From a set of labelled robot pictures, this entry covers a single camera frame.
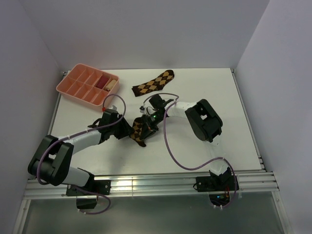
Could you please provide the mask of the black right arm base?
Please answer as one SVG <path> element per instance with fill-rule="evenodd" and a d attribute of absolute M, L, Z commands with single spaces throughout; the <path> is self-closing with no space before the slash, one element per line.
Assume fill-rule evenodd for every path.
<path fill-rule="evenodd" d="M 218 192 L 218 194 L 209 195 L 213 205 L 224 206 L 231 201 L 230 192 L 238 191 L 239 184 L 237 178 L 231 173 L 225 175 L 198 176 L 195 178 L 193 188 L 197 192 Z"/>

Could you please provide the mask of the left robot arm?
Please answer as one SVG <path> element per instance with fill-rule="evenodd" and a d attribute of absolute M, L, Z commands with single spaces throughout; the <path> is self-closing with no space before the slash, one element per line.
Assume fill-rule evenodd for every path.
<path fill-rule="evenodd" d="M 133 132 L 123 115 L 107 109 L 83 132 L 63 137 L 45 136 L 28 165 L 28 173 L 39 178 L 43 184 L 76 185 L 80 192 L 89 195 L 95 188 L 94 175 L 71 167 L 72 156 L 107 141 L 110 136 L 122 139 Z"/>

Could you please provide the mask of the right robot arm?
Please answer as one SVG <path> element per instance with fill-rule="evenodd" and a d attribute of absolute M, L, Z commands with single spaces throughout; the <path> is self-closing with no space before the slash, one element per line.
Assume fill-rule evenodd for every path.
<path fill-rule="evenodd" d="M 139 118 L 141 128 L 138 132 L 139 138 L 137 141 L 144 143 L 145 139 L 151 137 L 159 130 L 158 125 L 163 122 L 165 146 L 176 165 L 187 171 L 196 171 L 210 165 L 211 185 L 216 190 L 222 190 L 228 184 L 233 168 L 222 153 L 220 136 L 223 122 L 221 118 L 205 99 L 201 99 L 198 102 L 181 102 L 178 101 L 178 95 L 171 95 L 175 99 L 164 100 L 160 94 L 148 97 L 146 101 L 151 104 L 152 113 L 149 113 L 149 108 L 145 107 L 144 104 L 140 107 L 143 115 Z M 207 149 L 211 156 L 209 161 L 194 168 L 183 166 L 178 162 L 170 149 L 167 139 L 166 120 L 169 117 L 180 117 L 188 120 L 194 135 L 202 142 L 207 143 Z"/>

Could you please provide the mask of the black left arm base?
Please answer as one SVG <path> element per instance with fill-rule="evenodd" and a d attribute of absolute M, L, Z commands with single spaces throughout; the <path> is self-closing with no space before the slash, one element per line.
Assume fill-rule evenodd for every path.
<path fill-rule="evenodd" d="M 66 196 L 76 197 L 76 207 L 79 211 L 88 213 L 99 213 L 94 211 L 97 205 L 99 205 L 100 199 L 104 198 L 108 201 L 108 207 L 111 201 L 107 197 L 110 194 L 111 180 L 93 180 L 88 182 L 84 187 L 77 185 L 68 185 L 66 189 Z"/>

